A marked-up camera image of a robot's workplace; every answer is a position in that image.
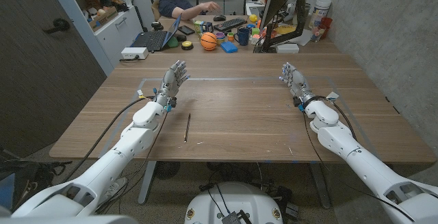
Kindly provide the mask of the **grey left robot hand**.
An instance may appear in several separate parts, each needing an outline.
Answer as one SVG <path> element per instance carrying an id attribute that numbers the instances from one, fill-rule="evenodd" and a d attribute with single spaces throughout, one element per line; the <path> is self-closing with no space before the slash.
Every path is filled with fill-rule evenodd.
<path id="1" fill-rule="evenodd" d="M 190 78 L 185 68 L 185 61 L 177 61 L 165 72 L 154 102 L 164 107 L 175 101 L 179 88 Z"/>

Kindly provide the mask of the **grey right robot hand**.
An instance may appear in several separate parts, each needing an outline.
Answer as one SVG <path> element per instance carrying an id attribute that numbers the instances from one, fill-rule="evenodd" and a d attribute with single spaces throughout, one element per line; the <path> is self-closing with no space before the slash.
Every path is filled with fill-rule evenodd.
<path id="1" fill-rule="evenodd" d="M 315 97 L 304 75 L 289 62 L 282 66 L 282 76 L 279 79 L 288 86 L 295 107 L 304 105 Z"/>

